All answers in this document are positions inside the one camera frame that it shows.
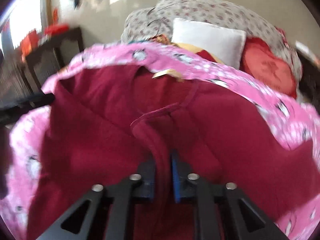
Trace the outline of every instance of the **neckline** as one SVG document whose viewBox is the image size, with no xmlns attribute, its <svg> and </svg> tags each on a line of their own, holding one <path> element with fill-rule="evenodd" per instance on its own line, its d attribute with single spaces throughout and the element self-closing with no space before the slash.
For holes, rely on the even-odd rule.
<svg viewBox="0 0 320 240">
<path fill-rule="evenodd" d="M 135 65 L 135 66 L 131 66 L 131 71 L 129 71 L 128 73 L 128 87 L 125 89 L 126 91 L 126 97 L 127 97 L 127 101 L 129 102 L 129 106 L 130 108 L 140 116 L 142 115 L 147 115 L 147 114 L 150 114 L 150 113 L 156 113 L 156 112 L 160 112 L 160 111 L 168 111 L 170 108 L 175 108 L 175 106 L 181 106 L 181 107 L 186 107 L 192 100 L 193 98 L 195 97 L 197 91 L 198 91 L 198 88 L 199 88 L 199 82 L 200 80 L 191 80 L 192 82 L 192 87 L 188 93 L 188 95 L 184 98 L 184 100 L 179 103 L 173 103 L 173 104 L 170 104 L 170 105 L 167 105 L 163 108 L 160 108 L 160 109 L 156 109 L 152 112 L 143 112 L 141 111 L 135 104 L 135 101 L 134 101 L 134 96 L 133 96 L 133 81 L 136 77 L 136 74 L 138 72 L 138 70 L 142 67 L 145 67 L 143 65 Z"/>
</svg>

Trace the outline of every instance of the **clothing tag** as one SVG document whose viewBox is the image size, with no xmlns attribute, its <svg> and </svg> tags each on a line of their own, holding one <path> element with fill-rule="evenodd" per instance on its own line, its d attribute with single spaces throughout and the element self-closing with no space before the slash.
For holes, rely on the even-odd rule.
<svg viewBox="0 0 320 240">
<path fill-rule="evenodd" d="M 178 82 L 183 82 L 183 75 L 180 72 L 178 72 L 175 69 L 173 69 L 173 68 L 169 68 L 169 69 L 157 72 L 156 74 L 154 74 L 152 76 L 152 78 L 158 78 L 158 77 L 161 77 L 161 76 L 166 75 L 166 74 L 176 78 Z"/>
</svg>

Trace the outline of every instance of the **white pillow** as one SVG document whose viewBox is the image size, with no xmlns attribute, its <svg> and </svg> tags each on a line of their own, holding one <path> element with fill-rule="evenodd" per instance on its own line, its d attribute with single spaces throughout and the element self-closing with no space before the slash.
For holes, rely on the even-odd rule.
<svg viewBox="0 0 320 240">
<path fill-rule="evenodd" d="M 245 39 L 245 31 L 182 18 L 173 20 L 172 42 L 200 47 L 236 69 L 240 66 Z"/>
</svg>

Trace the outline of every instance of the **tiled floor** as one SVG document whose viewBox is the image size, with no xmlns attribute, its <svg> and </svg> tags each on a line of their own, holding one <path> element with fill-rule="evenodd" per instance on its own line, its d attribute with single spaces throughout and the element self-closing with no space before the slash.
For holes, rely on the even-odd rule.
<svg viewBox="0 0 320 240">
<path fill-rule="evenodd" d="M 60 9 L 60 21 L 80 25 L 86 46 L 120 39 L 124 21 L 136 9 L 151 7 L 160 0 L 103 0 L 99 5 L 85 3 L 74 10 L 70 0 L 52 0 Z M 287 32 L 290 43 L 296 40 L 320 55 L 320 28 L 301 0 L 227 0 L 260 14 Z"/>
</svg>

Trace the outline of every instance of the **floral fabric cover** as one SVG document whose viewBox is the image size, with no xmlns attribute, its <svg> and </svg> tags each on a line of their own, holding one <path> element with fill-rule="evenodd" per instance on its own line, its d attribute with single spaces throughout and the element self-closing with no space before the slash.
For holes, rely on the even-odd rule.
<svg viewBox="0 0 320 240">
<path fill-rule="evenodd" d="M 297 83 L 301 80 L 301 62 L 284 39 L 284 33 L 255 12 L 223 0 L 162 0 L 153 8 L 134 11 L 125 21 L 121 41 L 146 40 L 158 34 L 171 40 L 176 17 L 243 30 L 248 37 L 263 39 L 275 56 L 289 64 Z"/>
<path fill-rule="evenodd" d="M 136 64 L 156 73 L 168 68 L 184 79 L 200 79 L 223 86 L 252 102 L 279 144 L 295 149 L 313 140 L 313 158 L 320 170 L 320 118 L 310 104 L 271 90 L 252 76 L 232 67 L 205 60 L 192 52 L 156 42 L 94 45 L 74 57 L 68 72 L 51 76 L 43 86 L 53 92 L 57 80 L 69 78 L 84 68 Z M 0 215 L 17 240 L 25 239 L 30 201 L 38 184 L 38 161 L 42 137 L 49 123 L 50 107 L 24 115 L 11 132 L 14 165 L 7 176 L 9 195 L 0 201 Z M 306 240 L 320 221 L 320 194 L 305 205 L 283 215 L 276 225 L 291 240 Z"/>
</svg>

